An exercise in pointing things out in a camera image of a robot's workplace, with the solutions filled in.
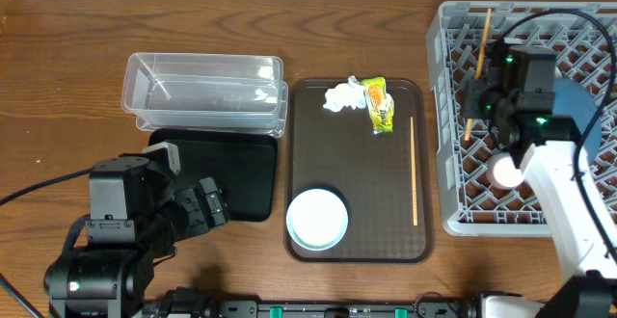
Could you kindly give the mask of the white pink paper cup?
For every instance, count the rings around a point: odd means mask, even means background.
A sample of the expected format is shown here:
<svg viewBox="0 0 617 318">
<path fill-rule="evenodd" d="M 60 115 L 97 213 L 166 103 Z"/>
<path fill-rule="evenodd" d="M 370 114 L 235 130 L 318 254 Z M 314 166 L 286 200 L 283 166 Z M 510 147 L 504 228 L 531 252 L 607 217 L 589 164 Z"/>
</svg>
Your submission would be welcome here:
<svg viewBox="0 0 617 318">
<path fill-rule="evenodd" d="M 486 176 L 498 189 L 514 189 L 523 183 L 523 173 L 514 165 L 511 155 L 499 152 L 487 161 Z"/>
</svg>

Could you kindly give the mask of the large dark blue bowl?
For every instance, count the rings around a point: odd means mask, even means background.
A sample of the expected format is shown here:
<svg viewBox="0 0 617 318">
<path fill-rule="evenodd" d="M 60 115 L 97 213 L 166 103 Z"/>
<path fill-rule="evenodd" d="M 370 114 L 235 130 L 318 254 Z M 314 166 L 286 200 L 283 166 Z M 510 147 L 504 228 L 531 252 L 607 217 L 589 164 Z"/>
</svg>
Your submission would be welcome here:
<svg viewBox="0 0 617 318">
<path fill-rule="evenodd" d="M 578 130 L 583 132 L 597 111 L 593 96 L 578 82 L 565 78 L 554 80 L 554 92 L 553 113 L 557 116 L 571 116 Z M 601 140 L 601 125 L 597 121 L 584 142 L 587 160 L 590 164 L 597 157 Z"/>
</svg>

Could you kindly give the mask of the wooden chopstick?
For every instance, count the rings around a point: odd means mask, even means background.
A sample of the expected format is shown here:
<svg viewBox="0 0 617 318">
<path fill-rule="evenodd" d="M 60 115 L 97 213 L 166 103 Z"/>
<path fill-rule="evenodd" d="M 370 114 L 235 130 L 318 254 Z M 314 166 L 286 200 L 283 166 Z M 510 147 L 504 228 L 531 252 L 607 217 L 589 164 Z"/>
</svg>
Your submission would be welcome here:
<svg viewBox="0 0 617 318">
<path fill-rule="evenodd" d="M 479 79 L 482 75 L 482 69 L 484 65 L 485 51 L 486 51 L 486 45 L 487 45 L 487 41 L 489 37 L 492 14 L 493 14 L 493 9 L 489 8 L 486 13 L 485 24 L 484 24 L 484 28 L 482 32 L 482 38 L 481 38 L 480 45 L 479 45 L 478 60 L 477 60 L 477 66 L 476 66 L 476 71 L 474 75 L 474 78 L 476 80 Z M 465 141 L 468 141 L 470 139 L 472 128 L 473 128 L 473 119 L 467 119 L 465 133 L 464 133 Z"/>
<path fill-rule="evenodd" d="M 410 117 L 410 161 L 412 180 L 413 226 L 418 226 L 417 183 L 416 183 L 416 133 L 414 117 Z"/>
</svg>

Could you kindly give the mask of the yellow green snack wrapper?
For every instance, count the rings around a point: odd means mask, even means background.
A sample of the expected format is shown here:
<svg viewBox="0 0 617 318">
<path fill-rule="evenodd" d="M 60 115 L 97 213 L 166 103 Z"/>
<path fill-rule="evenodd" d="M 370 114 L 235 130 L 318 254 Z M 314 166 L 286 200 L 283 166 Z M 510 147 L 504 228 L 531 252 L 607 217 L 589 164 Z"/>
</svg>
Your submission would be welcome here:
<svg viewBox="0 0 617 318">
<path fill-rule="evenodd" d="M 382 76 L 364 79 L 361 80 L 361 86 L 373 132 L 375 134 L 392 133 L 394 101 L 387 93 L 386 79 Z"/>
</svg>

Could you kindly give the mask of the white tissue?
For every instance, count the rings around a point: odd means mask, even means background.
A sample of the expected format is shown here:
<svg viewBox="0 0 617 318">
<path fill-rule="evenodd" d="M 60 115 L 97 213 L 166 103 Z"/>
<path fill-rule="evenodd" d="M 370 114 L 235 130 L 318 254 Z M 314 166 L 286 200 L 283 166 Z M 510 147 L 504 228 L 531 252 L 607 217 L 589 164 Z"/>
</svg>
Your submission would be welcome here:
<svg viewBox="0 0 617 318">
<path fill-rule="evenodd" d="M 365 87 L 360 84 L 354 75 L 352 75 L 346 82 L 326 90 L 323 108 L 335 113 L 346 107 L 352 110 L 365 109 L 366 101 L 364 90 Z"/>
</svg>

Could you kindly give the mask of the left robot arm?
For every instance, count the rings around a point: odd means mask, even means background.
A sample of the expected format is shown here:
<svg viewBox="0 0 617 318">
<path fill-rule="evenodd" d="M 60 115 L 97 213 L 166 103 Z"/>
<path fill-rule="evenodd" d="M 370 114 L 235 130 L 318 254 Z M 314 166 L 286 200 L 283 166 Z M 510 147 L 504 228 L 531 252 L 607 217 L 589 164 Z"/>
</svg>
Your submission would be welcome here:
<svg viewBox="0 0 617 318">
<path fill-rule="evenodd" d="M 154 268 L 175 243 L 229 221 L 211 177 L 179 190 L 176 163 L 162 152 L 124 154 L 95 164 L 90 214 L 69 230 L 43 287 L 54 317 L 133 317 L 146 303 Z"/>
</svg>

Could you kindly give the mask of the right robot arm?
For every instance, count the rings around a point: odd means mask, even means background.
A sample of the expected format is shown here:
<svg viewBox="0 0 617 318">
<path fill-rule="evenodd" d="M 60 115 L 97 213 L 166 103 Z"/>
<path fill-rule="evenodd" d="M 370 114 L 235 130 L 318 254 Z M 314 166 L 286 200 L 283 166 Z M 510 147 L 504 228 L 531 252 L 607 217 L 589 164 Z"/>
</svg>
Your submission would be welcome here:
<svg viewBox="0 0 617 318">
<path fill-rule="evenodd" d="M 546 303 L 480 296 L 480 317 L 606 317 L 616 303 L 616 226 L 589 171 L 584 130 L 597 127 L 592 96 L 553 76 L 473 80 L 462 114 L 486 119 L 544 212 L 564 284 Z"/>
</svg>

